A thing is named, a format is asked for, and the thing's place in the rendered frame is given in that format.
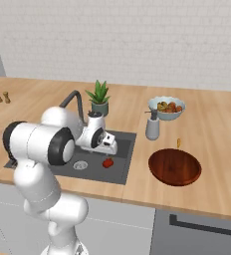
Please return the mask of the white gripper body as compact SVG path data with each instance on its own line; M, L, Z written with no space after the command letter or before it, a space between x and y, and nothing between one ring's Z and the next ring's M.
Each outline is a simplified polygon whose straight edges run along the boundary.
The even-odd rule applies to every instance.
M97 147L97 150L100 153L115 155L117 153L117 143L115 141L109 145L104 145L102 143Z

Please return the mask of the red bell pepper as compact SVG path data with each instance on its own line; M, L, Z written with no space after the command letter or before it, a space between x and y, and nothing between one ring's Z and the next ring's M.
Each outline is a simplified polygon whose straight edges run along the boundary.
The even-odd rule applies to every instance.
M104 168L109 168L114 164L114 161L111 157L107 158L104 162L103 162L103 167Z

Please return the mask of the dark grey sink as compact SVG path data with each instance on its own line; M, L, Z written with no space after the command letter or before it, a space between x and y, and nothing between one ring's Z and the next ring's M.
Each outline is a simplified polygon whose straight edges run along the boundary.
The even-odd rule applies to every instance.
M26 122L9 124L3 132L3 144L15 167L14 182L20 187L54 187L59 175L103 181L126 183L135 135L131 132L98 130L90 150L76 145L68 127L35 125ZM104 154L97 150L100 144L117 143L117 153ZM111 157L114 164L103 167Z

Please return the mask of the brown wooden bowl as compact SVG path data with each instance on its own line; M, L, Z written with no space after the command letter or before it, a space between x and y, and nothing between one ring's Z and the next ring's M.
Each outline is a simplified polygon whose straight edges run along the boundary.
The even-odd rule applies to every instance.
M180 149L164 148L154 152L148 167L152 175L167 185L185 186L201 174L201 164L190 153Z

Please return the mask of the pale blue fruit bowl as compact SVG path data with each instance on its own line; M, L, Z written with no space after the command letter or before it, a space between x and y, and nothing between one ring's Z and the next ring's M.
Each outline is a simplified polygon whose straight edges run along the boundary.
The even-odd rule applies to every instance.
M157 105L161 103L175 103L177 107L181 107L181 110L175 113L161 112L157 109ZM185 102L178 98L161 96L150 99L148 101L148 107L151 111L157 111L157 116L162 121L173 121L176 120L185 111Z

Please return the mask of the grey soap dispenser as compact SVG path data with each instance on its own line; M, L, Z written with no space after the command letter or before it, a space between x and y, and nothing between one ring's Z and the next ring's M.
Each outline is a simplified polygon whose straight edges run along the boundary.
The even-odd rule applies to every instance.
M149 140L156 140L159 138L159 117L157 111L151 111L150 117L147 119L145 136Z

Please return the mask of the green potted plant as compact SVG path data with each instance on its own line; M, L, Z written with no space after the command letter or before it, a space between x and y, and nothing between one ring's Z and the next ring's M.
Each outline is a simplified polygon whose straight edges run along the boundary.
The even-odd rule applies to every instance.
M96 113L101 113L105 117L109 113L109 98L107 95L109 88L107 87L107 82L100 83L96 80L95 90L91 93L87 91L90 101L92 103L92 111Z

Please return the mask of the dark grey tap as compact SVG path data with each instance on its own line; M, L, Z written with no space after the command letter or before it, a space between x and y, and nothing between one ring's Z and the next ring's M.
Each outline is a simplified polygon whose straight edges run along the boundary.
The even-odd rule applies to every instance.
M83 104L82 104L82 96L79 91L73 90L60 104L59 107L65 108L71 100L76 97L77 98L77 103L78 103L78 114L80 120L83 122L84 125L87 125L84 119L84 111L83 111Z

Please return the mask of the white cupboard run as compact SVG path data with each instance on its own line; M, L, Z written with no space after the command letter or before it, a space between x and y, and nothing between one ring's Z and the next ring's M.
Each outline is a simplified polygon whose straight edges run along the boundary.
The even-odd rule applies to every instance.
M0 252L40 255L48 246L48 223L23 210L23 196L0 183ZM77 234L90 255L149 255L152 208L90 198L86 220Z

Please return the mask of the grey dishwasher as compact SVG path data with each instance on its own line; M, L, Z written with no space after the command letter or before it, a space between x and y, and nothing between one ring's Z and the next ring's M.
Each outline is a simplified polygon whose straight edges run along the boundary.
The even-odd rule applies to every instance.
M150 255L231 255L231 236L171 226L170 214L179 221L231 229L231 220L156 209Z

